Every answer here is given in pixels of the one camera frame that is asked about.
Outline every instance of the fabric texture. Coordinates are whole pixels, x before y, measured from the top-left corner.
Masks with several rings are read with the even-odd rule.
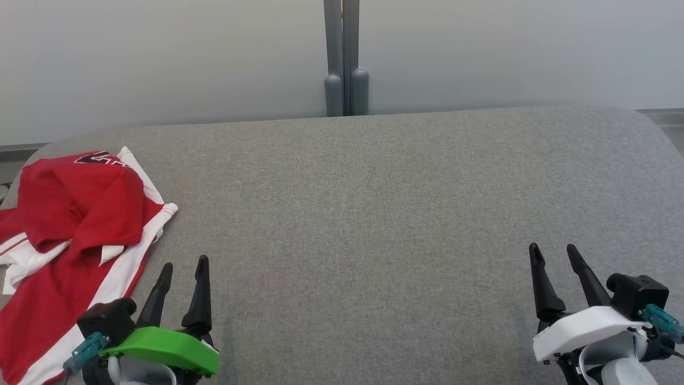
[[[0,367],[11,385],[59,375],[83,341],[78,317],[135,286],[176,210],[145,195],[145,178],[126,147],[24,168],[17,208],[0,211],[3,294],[13,295],[0,310]]]
[[[531,242],[570,311],[586,308],[574,243],[603,282],[619,272],[668,286],[667,310],[684,318],[684,159],[637,112],[119,129],[29,162],[126,144],[183,208],[153,247],[139,307],[173,262],[162,326],[178,328],[197,258],[210,258],[222,361],[204,385],[563,384],[531,348]],[[646,366],[660,384],[684,377],[676,358]]]

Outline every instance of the white stripe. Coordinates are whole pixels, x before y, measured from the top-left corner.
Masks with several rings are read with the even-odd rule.
[[[126,289],[131,285],[140,263],[150,247],[152,240],[156,237],[159,229],[164,226],[178,207],[173,203],[164,205],[162,210],[157,213],[142,230],[142,240],[135,246],[129,247],[121,254],[107,277],[97,289],[95,297],[90,302],[88,308],[96,303],[107,303],[121,298],[126,293]],[[26,371],[24,378],[18,385],[42,384],[47,380],[59,375],[62,372],[62,364],[67,358],[71,357],[71,351],[83,342],[83,336],[78,326],[74,325],[65,335],[63,335],[43,357],[37,360]]]
[[[124,251],[122,245],[105,245],[102,246],[102,256],[100,257],[100,266],[104,265],[106,261],[111,260]]]
[[[71,239],[58,244],[47,253],[39,253],[27,239],[17,247],[7,251],[5,255],[0,257],[0,264],[10,265],[5,272],[5,283],[2,293],[4,295],[13,295],[24,278],[50,263],[70,243]]]
[[[18,241],[20,241],[24,238],[26,238],[26,233],[17,234],[15,236],[11,237],[10,239],[6,240],[2,245],[0,245],[0,253],[4,253],[5,251],[7,251],[7,249],[12,247],[12,245],[14,245],[15,243],[17,243]]]
[[[119,151],[119,154],[116,157],[121,159],[121,161],[125,164],[128,164],[140,177],[140,179],[142,180],[142,185],[144,187],[145,196],[149,199],[152,199],[153,202],[163,205],[164,200],[161,198],[161,194],[159,194],[159,191],[155,187],[155,184],[152,183],[152,180],[149,176],[147,176],[145,170],[142,169],[140,163],[137,162],[131,150],[129,150],[128,147],[124,146],[121,148],[121,151]]]

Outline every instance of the red jersey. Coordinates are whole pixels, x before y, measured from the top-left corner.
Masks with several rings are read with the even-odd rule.
[[[149,246],[178,210],[133,154],[95,151],[26,166],[17,207],[0,210],[0,369],[10,385],[42,384],[83,342],[90,306],[130,295]]]

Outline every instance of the cable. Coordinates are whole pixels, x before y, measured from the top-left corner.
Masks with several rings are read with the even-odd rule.
[[[667,353],[669,353],[669,354],[672,354],[673,356],[676,356],[676,357],[679,357],[679,358],[684,359],[684,354],[679,353],[678,351],[675,351],[674,349],[670,349],[669,347],[667,347],[667,346],[665,346],[665,345],[659,343],[659,342],[656,341],[656,340],[648,339],[648,340],[646,340],[646,341],[647,341],[647,343],[649,343],[649,344],[656,344],[656,345],[658,345],[658,348],[660,348],[660,350],[662,350],[662,351],[665,351],[665,352],[667,352]]]
[[[69,376],[71,375],[71,370],[70,369],[64,369],[64,381],[62,382],[62,385],[66,385],[67,382],[69,382]]]

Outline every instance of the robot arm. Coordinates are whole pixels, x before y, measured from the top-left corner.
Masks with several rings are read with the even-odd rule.
[[[173,266],[165,264],[136,322],[129,298],[90,308],[77,322],[85,349],[79,347],[65,362],[67,375],[82,368],[86,385],[195,385],[215,375],[219,353],[209,335],[209,259],[200,256],[192,301],[178,331],[160,327],[172,274]]]
[[[555,360],[568,385],[655,385],[641,362],[681,356],[674,351],[679,323],[662,310],[669,290],[645,275],[613,274],[607,282],[611,298],[577,248],[568,245],[567,252],[589,305],[574,314],[555,294],[539,246],[529,246],[539,318],[533,338],[537,361]]]

